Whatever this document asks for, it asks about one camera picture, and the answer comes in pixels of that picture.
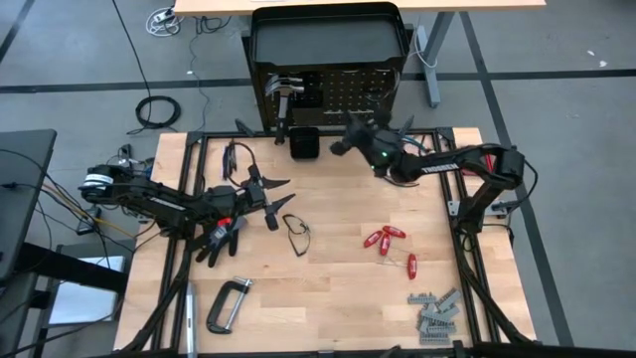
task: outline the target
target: wooden desk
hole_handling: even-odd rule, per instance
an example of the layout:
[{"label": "wooden desk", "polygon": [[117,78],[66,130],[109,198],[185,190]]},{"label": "wooden desk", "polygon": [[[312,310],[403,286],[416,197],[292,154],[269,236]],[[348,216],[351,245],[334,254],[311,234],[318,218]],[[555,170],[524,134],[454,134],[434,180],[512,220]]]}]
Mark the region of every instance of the wooden desk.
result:
[{"label": "wooden desk", "polygon": [[[347,4],[386,0],[177,0],[175,13],[179,16],[229,16],[251,15],[261,7],[302,6],[318,4]],[[473,10],[523,10],[546,6],[546,0],[394,0],[404,11],[473,11]]]},{"label": "wooden desk", "polygon": [[[481,142],[477,128],[455,128],[455,136],[458,146]],[[183,133],[161,135],[153,180],[177,187],[185,138]],[[344,157],[332,155],[328,146],[334,138],[321,138],[321,156],[310,163],[294,162],[286,146],[274,146],[272,141],[241,140],[254,150],[264,176],[291,179],[290,184],[269,191],[268,196],[277,199],[297,194],[280,214],[292,213],[309,224],[311,248],[306,256],[297,258],[282,220],[281,229],[270,232],[264,214],[257,212],[247,217],[234,258],[223,250],[215,268],[193,261],[190,279],[198,293],[199,352],[389,349],[396,344],[420,347],[415,329],[420,306],[406,304],[406,297],[411,292],[432,291],[440,296],[453,286],[460,289],[439,176],[422,176],[416,188],[397,188],[374,178],[358,151]],[[208,144],[205,175],[209,185],[221,183],[221,158],[227,142],[214,139]],[[236,178],[245,176],[248,163],[248,154],[239,150]],[[194,177],[194,165],[189,177]],[[476,177],[467,177],[466,184],[469,193],[481,185]],[[382,257],[377,247],[363,249],[367,235],[386,224],[408,233],[406,240],[394,239],[392,245],[417,255],[416,279],[408,280],[405,268],[378,265]],[[522,333],[534,337],[506,230],[485,228],[479,240],[494,299]],[[157,239],[135,254],[115,348],[132,339],[155,307],[166,250],[167,240]],[[390,256],[403,262],[406,254],[390,250]],[[254,285],[235,320],[234,333],[214,335],[205,326],[206,317],[221,285],[235,275],[252,278]],[[228,305],[234,301],[230,297]],[[458,306],[458,333],[451,339],[462,339],[469,345],[463,302]],[[230,310],[226,308],[225,317]],[[487,339],[482,307],[477,304],[477,309],[482,337]],[[166,316],[166,346],[172,314],[169,311]],[[181,343],[185,351],[185,337]]]}]

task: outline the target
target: black storage bin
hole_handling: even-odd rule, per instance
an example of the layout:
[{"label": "black storage bin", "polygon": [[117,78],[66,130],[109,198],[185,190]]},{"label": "black storage bin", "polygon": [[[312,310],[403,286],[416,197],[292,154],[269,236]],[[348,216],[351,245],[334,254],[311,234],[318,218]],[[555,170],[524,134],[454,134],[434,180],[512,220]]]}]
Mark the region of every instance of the black storage bin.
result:
[{"label": "black storage bin", "polygon": [[391,110],[408,37],[392,3],[267,7],[254,11],[247,60],[263,129],[275,126],[279,97],[264,95],[274,75],[301,78],[287,125],[341,125],[349,110]]}]

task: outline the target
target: pegboard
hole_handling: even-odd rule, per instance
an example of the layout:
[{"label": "pegboard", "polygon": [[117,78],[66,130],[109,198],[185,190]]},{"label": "pegboard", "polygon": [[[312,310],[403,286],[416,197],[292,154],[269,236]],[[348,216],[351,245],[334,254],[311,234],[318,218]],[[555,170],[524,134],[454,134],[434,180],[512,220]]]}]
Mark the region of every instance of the pegboard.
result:
[{"label": "pegboard", "polygon": [[[347,110],[366,119],[378,106],[391,109],[399,82],[396,71],[365,68],[279,74],[301,78],[305,87],[304,93],[295,93],[290,101],[288,125],[342,125]],[[262,83],[271,76],[263,77]],[[279,101],[278,93],[265,99],[269,126],[275,125]]]}]

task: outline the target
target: black metal frame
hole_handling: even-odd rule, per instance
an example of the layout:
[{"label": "black metal frame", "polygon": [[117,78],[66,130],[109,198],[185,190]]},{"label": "black metal frame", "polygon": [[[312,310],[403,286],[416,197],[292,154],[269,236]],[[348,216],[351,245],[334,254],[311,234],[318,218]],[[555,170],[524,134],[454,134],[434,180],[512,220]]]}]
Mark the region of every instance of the black metal frame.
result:
[{"label": "black metal frame", "polygon": [[[320,135],[321,136],[341,136],[343,135],[343,133],[344,133],[344,130],[324,130],[324,131],[321,131]],[[413,129],[409,132],[409,134],[431,136],[433,140],[433,148],[435,149],[435,151],[442,150],[442,143],[440,138],[443,138],[446,141],[448,149],[452,150],[456,148],[454,137],[453,137],[453,131],[452,131],[452,128],[450,127],[439,127],[439,128],[432,128],[432,129]],[[187,140],[186,140],[186,148],[185,148],[183,163],[181,167],[179,190],[185,191],[188,180],[190,179],[188,177],[188,173],[190,169],[190,163],[192,161],[192,156],[193,156],[192,154],[193,154],[195,143],[200,144],[199,158],[197,162],[197,168],[195,170],[196,177],[194,180],[194,190],[193,190],[193,194],[198,195],[199,193],[201,193],[201,191],[205,190],[205,188],[203,188],[203,182],[204,182],[203,173],[204,173],[205,165],[206,165],[206,153],[208,149],[208,141],[210,139],[238,138],[238,137],[246,137],[246,135],[244,133],[234,132],[234,131],[206,132],[206,133],[189,132]],[[270,138],[270,137],[273,137],[273,133],[270,133],[268,131],[259,131],[255,134],[255,137]],[[460,172],[455,172],[454,175],[457,181],[457,187],[458,187],[459,196],[461,199],[467,196],[466,186],[463,180],[463,176],[461,175]],[[444,206],[445,206],[448,201],[452,200],[452,192],[450,190],[450,184],[448,181],[447,174],[441,173],[440,179],[441,179],[441,185],[442,185],[442,192],[444,194]],[[460,256],[465,255],[465,253],[462,249],[461,240],[459,236],[455,233],[455,231],[452,228],[452,224],[451,224],[452,218],[450,214],[447,214],[447,215],[448,215],[448,223],[449,223],[449,228],[451,232],[451,237],[453,241],[456,262],[458,264],[458,269],[461,269],[461,267],[459,266],[460,265],[459,259],[460,259]],[[192,231],[190,233],[192,234],[192,236],[194,236],[194,227],[191,229]],[[170,281],[172,279],[173,265],[175,262],[175,255],[177,254],[177,250],[176,250],[177,241],[179,239],[188,239],[188,238],[170,238],[168,253],[166,255],[164,272],[162,276],[161,291],[160,291],[159,298],[161,298],[165,294],[167,287],[169,286]],[[476,278],[481,284],[481,286],[488,292],[488,280],[485,274],[481,252],[478,249],[479,248],[478,241],[474,237],[470,238],[470,240],[472,241],[472,244],[474,245],[474,248],[475,248],[474,252],[472,253],[472,256],[473,256],[474,265],[477,270]],[[187,255],[187,252],[184,251],[184,260],[189,260],[189,258],[190,258],[190,255]],[[475,307],[475,303],[473,299],[472,289],[469,282],[462,275],[460,275],[459,277],[460,277],[462,292],[464,296],[464,302],[466,306],[466,318],[468,320],[471,340],[473,341],[473,344],[476,344],[476,343],[482,342],[482,338],[479,331],[479,323],[478,323],[476,307]],[[184,316],[184,310],[185,310],[185,295],[186,295],[186,287],[184,286],[179,291],[179,295],[177,298],[174,320],[172,322],[172,334],[170,337],[170,347],[169,347],[170,349],[177,349],[177,350],[179,349],[179,343],[181,338],[181,328],[183,326],[183,316]],[[491,341],[500,342],[499,329],[497,328],[497,325],[495,324],[492,316],[488,312],[486,312],[486,319],[488,323],[488,330],[491,337]],[[160,322],[160,324],[157,326],[152,336],[151,348],[153,350],[160,349],[162,331],[163,331],[163,319]],[[426,356],[426,355],[440,356],[440,354],[452,356],[456,353],[456,349],[452,349],[452,348],[414,349],[414,350],[406,350],[404,352],[417,353],[420,356]],[[382,353],[383,351],[379,351],[379,350],[355,351],[355,352],[347,351],[347,356],[348,357],[349,356],[360,356],[360,357],[379,356]],[[275,353],[275,354],[272,354],[272,353],[248,353],[248,354],[239,354],[239,355],[214,354],[214,356],[215,357],[237,357],[237,356],[249,355],[253,357],[273,357],[273,356],[308,357],[308,356],[315,356],[315,354],[316,352],[282,352],[282,353]]]}]

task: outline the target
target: desk leg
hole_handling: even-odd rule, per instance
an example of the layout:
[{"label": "desk leg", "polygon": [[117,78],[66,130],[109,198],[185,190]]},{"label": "desk leg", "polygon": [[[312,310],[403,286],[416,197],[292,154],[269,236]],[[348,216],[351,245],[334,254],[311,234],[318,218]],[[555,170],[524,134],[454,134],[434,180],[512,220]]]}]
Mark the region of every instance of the desk leg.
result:
[{"label": "desk leg", "polygon": [[85,263],[82,260],[29,243],[22,245],[20,256],[16,262],[16,270],[29,270],[48,277],[103,288],[117,293],[124,293],[128,282],[128,274],[126,273]]},{"label": "desk leg", "polygon": [[435,18],[435,23],[430,31],[430,37],[426,37],[426,30],[423,25],[417,27],[417,47],[422,51],[422,57],[426,64],[421,64],[426,76],[426,95],[428,105],[436,108],[441,102],[439,88],[437,86],[437,73],[435,67],[437,65],[437,54],[444,42],[450,23],[453,20],[454,12],[440,12]]}]

